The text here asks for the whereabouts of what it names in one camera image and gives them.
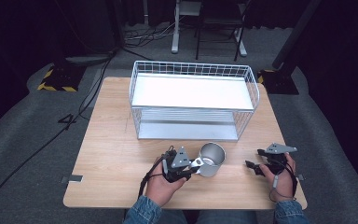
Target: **white wire basket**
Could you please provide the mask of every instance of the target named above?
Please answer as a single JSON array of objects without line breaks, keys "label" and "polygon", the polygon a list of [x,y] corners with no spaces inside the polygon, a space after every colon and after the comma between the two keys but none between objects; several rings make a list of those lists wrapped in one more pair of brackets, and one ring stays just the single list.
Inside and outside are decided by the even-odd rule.
[{"label": "white wire basket", "polygon": [[259,103],[247,65],[137,61],[130,105],[138,139],[238,141]]}]

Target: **wooden table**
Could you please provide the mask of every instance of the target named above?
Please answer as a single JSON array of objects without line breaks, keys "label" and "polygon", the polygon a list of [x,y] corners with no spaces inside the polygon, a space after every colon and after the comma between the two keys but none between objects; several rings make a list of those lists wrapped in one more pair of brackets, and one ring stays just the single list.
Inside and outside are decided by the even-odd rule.
[{"label": "wooden table", "polygon": [[[129,208],[137,200],[142,178],[156,157],[169,146],[186,148],[190,159],[197,157],[206,141],[138,140],[129,101],[130,79],[107,77],[93,110],[79,151],[73,175],[63,198],[68,207]],[[284,144],[281,130],[262,85],[260,104],[238,142],[217,142],[227,159],[213,177],[192,175],[176,191],[165,208],[175,209],[273,209],[264,176],[255,175],[244,161],[262,163],[258,148]],[[307,207],[300,185],[297,200]]]}]

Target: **denim sleeve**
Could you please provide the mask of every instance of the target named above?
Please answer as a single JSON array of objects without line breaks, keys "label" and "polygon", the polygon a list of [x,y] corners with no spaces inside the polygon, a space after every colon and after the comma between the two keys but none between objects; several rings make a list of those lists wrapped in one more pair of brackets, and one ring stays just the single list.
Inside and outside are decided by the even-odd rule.
[{"label": "denim sleeve", "polygon": [[127,212],[123,223],[125,224],[152,224],[157,223],[161,217],[161,208],[145,196],[141,196],[138,201]]},{"label": "denim sleeve", "polygon": [[275,220],[279,224],[309,223],[297,201],[278,202],[275,208]]}]

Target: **stainless steel cup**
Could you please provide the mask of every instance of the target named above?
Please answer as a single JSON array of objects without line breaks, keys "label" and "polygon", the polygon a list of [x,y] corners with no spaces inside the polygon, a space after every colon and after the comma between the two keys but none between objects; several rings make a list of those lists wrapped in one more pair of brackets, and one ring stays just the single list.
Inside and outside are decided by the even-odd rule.
[{"label": "stainless steel cup", "polygon": [[197,174],[208,177],[214,176],[225,161],[226,152],[221,146],[211,142],[205,144],[201,148],[197,159],[201,159],[203,161],[203,164],[197,171]]}]

